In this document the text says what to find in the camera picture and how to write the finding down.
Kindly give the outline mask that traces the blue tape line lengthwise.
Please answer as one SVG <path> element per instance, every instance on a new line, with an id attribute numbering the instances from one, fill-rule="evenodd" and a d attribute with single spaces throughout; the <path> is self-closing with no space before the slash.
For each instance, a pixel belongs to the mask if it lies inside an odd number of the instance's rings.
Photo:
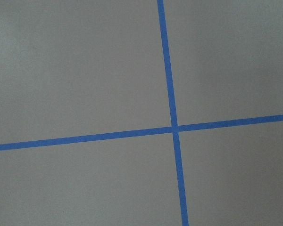
<path id="1" fill-rule="evenodd" d="M 180 145 L 180 137 L 179 137 L 179 127 L 177 121 L 174 83 L 173 83 L 171 59 L 169 52 L 164 2 L 162 0 L 158 0 L 157 6 L 158 6 L 161 41 L 162 41 L 163 59 L 164 59 L 165 74 L 166 74 L 166 85 L 167 85 L 167 93 L 168 93 L 173 146 L 175 153 L 175 166 L 176 166 L 177 184 L 178 184 L 178 192 L 179 192 L 181 219 L 182 219 L 182 225 L 188 226 L 189 220 L 188 220 L 188 211 L 187 211 L 187 203 L 186 203 L 185 184 L 184 184 L 182 153 L 181 153 L 181 145 Z"/>

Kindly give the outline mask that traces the blue tape line crosswise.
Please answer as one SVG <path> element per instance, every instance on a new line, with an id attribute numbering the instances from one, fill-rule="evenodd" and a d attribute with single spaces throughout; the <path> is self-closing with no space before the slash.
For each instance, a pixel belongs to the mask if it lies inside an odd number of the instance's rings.
<path id="1" fill-rule="evenodd" d="M 205 129 L 217 129 L 217 128 L 271 123 L 278 121 L 283 121 L 283 114 L 262 116 L 255 118 L 246 118 L 246 119 L 179 125 L 178 131 L 179 132 L 197 131 L 197 130 L 205 130 Z M 138 129 L 138 130 L 93 134 L 93 135 L 76 136 L 76 137 L 62 137 L 62 138 L 53 138 L 53 139 L 45 139 L 45 140 L 0 144 L 0 151 L 35 148 L 35 147 L 43 147 L 43 146 L 54 146 L 54 145 L 66 145 L 66 144 L 119 139 L 119 138 L 127 138 L 127 137 L 142 137 L 142 136 L 150 136 L 150 135 L 169 134 L 169 133 L 172 133 L 171 127 Z"/>

